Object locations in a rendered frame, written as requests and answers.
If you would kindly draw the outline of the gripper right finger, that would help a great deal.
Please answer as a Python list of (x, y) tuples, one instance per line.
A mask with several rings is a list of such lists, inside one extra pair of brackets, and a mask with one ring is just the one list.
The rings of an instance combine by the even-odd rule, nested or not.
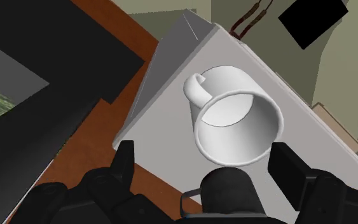
[(358, 190), (311, 168), (286, 143), (272, 144), (268, 172), (299, 212), (294, 224), (358, 224)]

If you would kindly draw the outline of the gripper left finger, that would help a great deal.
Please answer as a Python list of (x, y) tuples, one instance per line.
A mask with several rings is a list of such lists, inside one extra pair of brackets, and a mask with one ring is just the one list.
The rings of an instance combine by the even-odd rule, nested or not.
[(110, 224), (176, 224), (143, 194), (130, 191), (134, 176), (134, 141), (119, 144), (109, 167), (85, 173), (74, 188), (60, 182), (35, 186), (10, 224), (52, 224), (60, 211), (97, 206)]

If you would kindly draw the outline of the beige flat box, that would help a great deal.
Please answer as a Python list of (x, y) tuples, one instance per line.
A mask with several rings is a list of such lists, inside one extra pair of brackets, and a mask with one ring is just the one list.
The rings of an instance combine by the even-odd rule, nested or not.
[(358, 153), (358, 140), (320, 102), (311, 107), (312, 111), (355, 153)]

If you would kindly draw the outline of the white table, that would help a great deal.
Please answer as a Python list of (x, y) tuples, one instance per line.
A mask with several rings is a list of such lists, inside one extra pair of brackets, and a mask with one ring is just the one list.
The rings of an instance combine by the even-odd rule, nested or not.
[(333, 173), (358, 189), (358, 156), (247, 45), (221, 26), (185, 10), (160, 40), (113, 146), (135, 145), (135, 161), (180, 192), (199, 186), (216, 165), (197, 149), (185, 79), (233, 65), (249, 74), (281, 108), (288, 144), (310, 167)]

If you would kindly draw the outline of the white mug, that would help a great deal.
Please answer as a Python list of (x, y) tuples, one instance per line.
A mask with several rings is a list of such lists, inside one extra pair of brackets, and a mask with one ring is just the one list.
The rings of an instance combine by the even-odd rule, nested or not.
[(237, 67), (217, 66), (192, 74), (183, 92), (196, 147), (215, 164), (241, 167), (257, 162), (283, 133), (277, 103)]

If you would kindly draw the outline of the black rectangular wall panel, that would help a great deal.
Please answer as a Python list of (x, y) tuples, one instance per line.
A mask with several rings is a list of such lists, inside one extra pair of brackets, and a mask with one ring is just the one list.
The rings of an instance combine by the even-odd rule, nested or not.
[(304, 50), (347, 13), (342, 0), (295, 0), (278, 19)]

